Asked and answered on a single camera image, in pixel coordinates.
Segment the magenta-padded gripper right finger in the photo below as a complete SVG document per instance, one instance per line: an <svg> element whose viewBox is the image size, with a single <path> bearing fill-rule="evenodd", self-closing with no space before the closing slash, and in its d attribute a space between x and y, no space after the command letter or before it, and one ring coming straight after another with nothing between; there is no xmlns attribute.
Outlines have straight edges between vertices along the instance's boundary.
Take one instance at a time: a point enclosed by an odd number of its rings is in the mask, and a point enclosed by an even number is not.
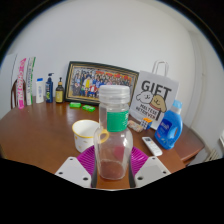
<svg viewBox="0 0 224 224"><path fill-rule="evenodd" d="M156 157L148 157L134 147L129 161L129 183L131 188L140 188L170 175L171 172Z"/></svg>

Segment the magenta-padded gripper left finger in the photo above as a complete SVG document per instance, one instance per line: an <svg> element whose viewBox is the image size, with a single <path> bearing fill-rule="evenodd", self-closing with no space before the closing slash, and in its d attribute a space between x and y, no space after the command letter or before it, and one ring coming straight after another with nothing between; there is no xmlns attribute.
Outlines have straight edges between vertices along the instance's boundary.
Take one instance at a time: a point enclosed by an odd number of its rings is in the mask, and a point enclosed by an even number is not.
<svg viewBox="0 0 224 224"><path fill-rule="evenodd" d="M84 188L95 188L97 168L94 147L87 148L78 157L68 157L55 175Z"/></svg>

